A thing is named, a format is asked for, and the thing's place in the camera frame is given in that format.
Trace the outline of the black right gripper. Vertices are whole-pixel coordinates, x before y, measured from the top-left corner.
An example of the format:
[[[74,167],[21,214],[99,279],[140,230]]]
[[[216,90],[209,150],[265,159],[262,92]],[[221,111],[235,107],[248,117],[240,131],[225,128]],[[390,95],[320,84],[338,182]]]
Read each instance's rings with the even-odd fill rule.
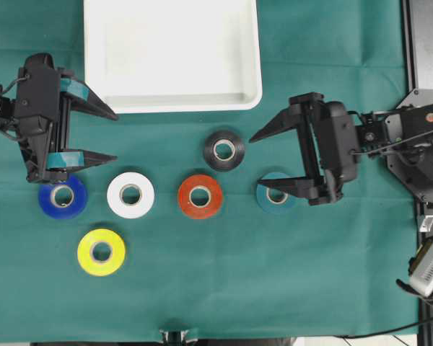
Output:
[[[335,203],[343,197],[342,187],[357,178],[359,149],[353,117],[341,102],[324,102],[311,92],[289,99],[281,110],[253,135],[255,143],[297,129],[306,177],[260,179],[258,184],[304,198],[312,206]]]

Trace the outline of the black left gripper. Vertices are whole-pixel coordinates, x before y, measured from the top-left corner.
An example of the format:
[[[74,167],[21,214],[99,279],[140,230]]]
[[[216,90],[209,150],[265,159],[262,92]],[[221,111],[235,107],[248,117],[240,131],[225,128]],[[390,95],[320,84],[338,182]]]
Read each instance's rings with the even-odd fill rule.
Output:
[[[26,79],[18,83],[13,116],[28,182],[62,183],[69,178],[65,169],[95,167],[117,159],[93,151],[64,151],[71,108],[113,121],[118,115],[83,81],[61,78],[51,54],[28,57],[18,76]]]

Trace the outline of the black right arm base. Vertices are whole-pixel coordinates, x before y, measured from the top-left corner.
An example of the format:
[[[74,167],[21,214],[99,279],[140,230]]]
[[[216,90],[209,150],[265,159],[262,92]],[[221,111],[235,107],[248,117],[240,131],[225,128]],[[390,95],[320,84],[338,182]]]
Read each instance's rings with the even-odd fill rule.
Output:
[[[387,168],[422,203],[433,203],[433,89],[415,89],[385,119]]]

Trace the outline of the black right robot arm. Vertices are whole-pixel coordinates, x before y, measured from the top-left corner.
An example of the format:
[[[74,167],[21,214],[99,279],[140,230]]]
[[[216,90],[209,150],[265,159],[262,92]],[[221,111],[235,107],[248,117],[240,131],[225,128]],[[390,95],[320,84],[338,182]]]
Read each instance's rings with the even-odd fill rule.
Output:
[[[343,186],[357,178],[359,160],[382,156],[415,198],[433,203],[433,103],[358,113],[310,92],[291,97],[250,141],[289,130],[297,132],[304,176],[263,178],[258,184],[310,205],[336,203]]]

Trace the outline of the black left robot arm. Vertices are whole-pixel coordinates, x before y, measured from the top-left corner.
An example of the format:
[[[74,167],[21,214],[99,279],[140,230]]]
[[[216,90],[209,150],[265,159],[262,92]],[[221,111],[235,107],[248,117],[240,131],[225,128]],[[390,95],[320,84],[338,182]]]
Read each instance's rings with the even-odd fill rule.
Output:
[[[10,87],[17,89],[14,99],[6,97]],[[0,85],[0,134],[18,143],[29,183],[65,182],[71,173],[115,161],[68,147],[72,111],[118,120],[73,71],[56,68],[49,53],[29,56],[9,87]]]

